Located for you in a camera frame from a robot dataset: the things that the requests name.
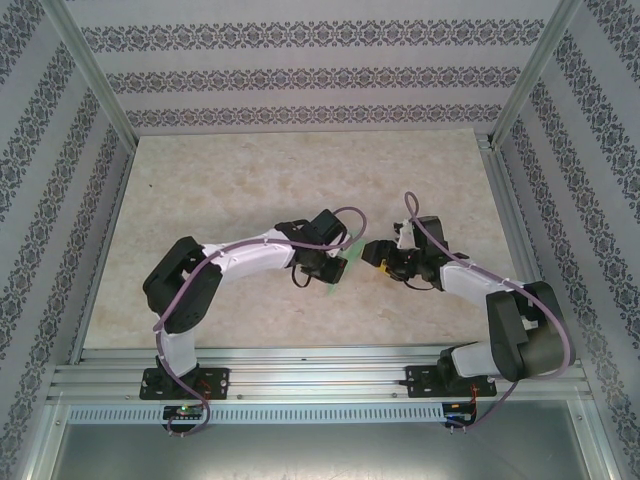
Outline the green paper sheet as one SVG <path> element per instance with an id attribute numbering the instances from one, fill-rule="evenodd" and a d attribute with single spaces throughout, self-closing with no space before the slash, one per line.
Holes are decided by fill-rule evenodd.
<path id="1" fill-rule="evenodd" d="M 366 244 L 366 240 L 364 238 L 359 239 L 354 244 L 352 244 L 349 248 L 344 251 L 341 251 L 338 254 L 338 257 L 347 261 L 346 267 L 344 268 L 343 274 L 338 283 L 332 284 L 328 287 L 327 294 L 329 296 L 333 295 L 339 287 L 342 287 L 345 283 L 345 280 L 349 277 L 350 271 L 356 265 L 356 263 L 361 259 L 362 251 Z"/>

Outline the grey metal sheet panel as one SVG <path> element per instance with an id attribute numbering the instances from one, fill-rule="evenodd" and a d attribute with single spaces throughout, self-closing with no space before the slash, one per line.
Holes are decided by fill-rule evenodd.
<path id="1" fill-rule="evenodd" d="M 52 480 L 590 480 L 576 440 L 433 425 L 67 428 Z"/>

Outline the wide aluminium mounting rail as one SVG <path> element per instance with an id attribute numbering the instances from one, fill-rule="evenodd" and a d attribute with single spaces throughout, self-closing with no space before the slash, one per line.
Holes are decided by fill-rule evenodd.
<path id="1" fill-rule="evenodd" d="M 204 367 L 230 371 L 229 403 L 406 403 L 409 365 L 437 361 L 441 346 L 200 348 Z M 78 363 L 55 368 L 50 404 L 137 404 L 150 349 L 87 349 Z"/>

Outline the aluminium side rail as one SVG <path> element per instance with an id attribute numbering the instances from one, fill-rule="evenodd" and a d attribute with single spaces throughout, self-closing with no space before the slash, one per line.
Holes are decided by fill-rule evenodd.
<path id="1" fill-rule="evenodd" d="M 527 284 L 542 281 L 503 156 L 487 135 L 477 135 L 476 142 L 518 279 Z"/>
<path id="2" fill-rule="evenodd" d="M 66 360 L 67 364 L 76 365 L 82 357 L 84 342 L 91 321 L 91 316 L 97 298 L 100 281 L 106 266 L 109 248 L 114 236 L 117 219 L 121 210 L 127 183 L 134 163 L 135 154 L 136 151 L 133 151 L 132 153 L 129 153 L 127 155 L 123 163 L 120 176 L 118 177 L 116 190 L 111 196 L 111 203 L 109 205 L 105 229 L 99 242 L 99 250 L 95 257 L 95 262 L 88 281 L 87 290 L 81 304 L 78 322 L 71 339 L 71 345 Z"/>

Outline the aluminium frame post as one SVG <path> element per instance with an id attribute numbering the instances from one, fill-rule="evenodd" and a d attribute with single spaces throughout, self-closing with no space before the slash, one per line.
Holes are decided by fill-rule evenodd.
<path id="1" fill-rule="evenodd" d="M 65 0 L 39 0 L 39 2 L 125 148 L 129 153 L 134 153 L 139 143 L 139 136 L 118 101 L 81 28 L 71 15 Z"/>
<path id="2" fill-rule="evenodd" d="M 582 0 L 559 0 L 489 135 L 493 150 L 504 143 L 581 3 Z"/>

